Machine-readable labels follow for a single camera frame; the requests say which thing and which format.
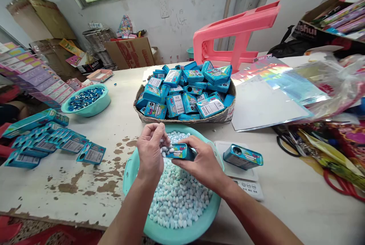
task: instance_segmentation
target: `basket of candy boxes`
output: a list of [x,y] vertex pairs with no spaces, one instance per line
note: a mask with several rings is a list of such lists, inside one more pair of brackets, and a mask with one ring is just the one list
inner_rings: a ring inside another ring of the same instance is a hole
[[143,122],[228,123],[236,88],[232,66],[214,68],[210,61],[153,71],[139,88],[133,107]]

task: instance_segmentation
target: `forearm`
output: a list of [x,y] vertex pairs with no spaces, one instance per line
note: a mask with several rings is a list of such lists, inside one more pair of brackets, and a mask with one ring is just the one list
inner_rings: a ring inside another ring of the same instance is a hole
[[225,179],[224,189],[219,193],[256,245],[302,244],[280,219],[245,193],[229,177]]
[[158,178],[141,179],[137,176],[98,245],[140,244],[158,181]]

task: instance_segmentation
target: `black bag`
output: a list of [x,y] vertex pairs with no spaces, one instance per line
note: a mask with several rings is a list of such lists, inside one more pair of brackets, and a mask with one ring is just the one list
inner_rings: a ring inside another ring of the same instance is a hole
[[272,47],[268,54],[272,54],[273,57],[282,58],[282,57],[295,57],[295,56],[302,56],[305,51],[308,49],[314,48],[315,46],[307,41],[302,40],[291,40],[285,42],[285,40],[290,36],[292,33],[294,25],[288,27],[288,31],[285,33],[281,43]]

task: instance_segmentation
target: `white paper sheet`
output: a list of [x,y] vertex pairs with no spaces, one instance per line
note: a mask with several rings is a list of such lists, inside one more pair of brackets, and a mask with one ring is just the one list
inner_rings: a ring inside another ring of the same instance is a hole
[[251,78],[236,87],[232,125],[237,132],[273,126],[311,116],[311,112],[274,90],[261,78]]

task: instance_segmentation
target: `teal plastic basin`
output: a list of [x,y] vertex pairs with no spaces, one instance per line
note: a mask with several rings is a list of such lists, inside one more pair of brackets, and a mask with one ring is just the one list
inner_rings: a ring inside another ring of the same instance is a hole
[[186,52],[189,54],[190,59],[194,58],[194,48],[193,47],[190,47],[188,50],[186,50]]
[[[74,97],[75,95],[78,95],[80,94],[81,92],[84,92],[86,90],[89,90],[89,89],[93,89],[95,87],[102,87],[105,89],[104,93],[100,96],[100,98],[98,98],[95,102],[93,102],[92,104],[90,104],[89,106],[87,107],[84,107],[84,108],[81,108],[79,110],[76,110],[76,111],[70,111],[68,110],[68,107],[69,107],[69,102],[71,101],[71,98]],[[80,89],[79,91],[73,93],[61,106],[61,110],[62,112],[64,113],[67,113],[67,114],[77,114],[79,116],[82,116],[82,117],[85,117],[85,118],[88,118],[88,117],[91,117],[91,116],[95,116],[97,115],[98,113],[102,112],[106,107],[108,107],[111,99],[110,99],[110,96],[108,95],[108,88],[100,83],[100,84],[93,84],[93,85],[90,85],[88,87],[85,87],[85,88],[82,88]]]
[[[216,156],[219,165],[224,171],[223,160],[221,156],[218,154],[217,149],[215,148],[213,142],[206,139],[201,133],[198,131],[187,127],[181,124],[168,124],[166,125],[166,132],[170,133],[172,131],[180,131],[185,134],[190,133],[202,141],[210,144],[214,151],[214,155]],[[138,168],[140,166],[140,159],[138,156],[138,149],[134,150],[131,157],[128,159],[127,164],[125,165],[124,177],[123,177],[123,192],[125,195],[129,192],[130,187],[132,186],[134,180],[136,179]],[[212,198],[209,202],[207,209],[203,212],[203,214],[199,217],[197,222],[193,222],[191,227],[180,228],[180,229],[167,229],[153,222],[149,217],[147,217],[146,224],[144,225],[144,234],[146,234],[149,238],[154,241],[165,244],[165,245],[181,245],[193,242],[198,239],[212,224],[218,209],[219,204],[221,203],[221,198],[213,193]]]

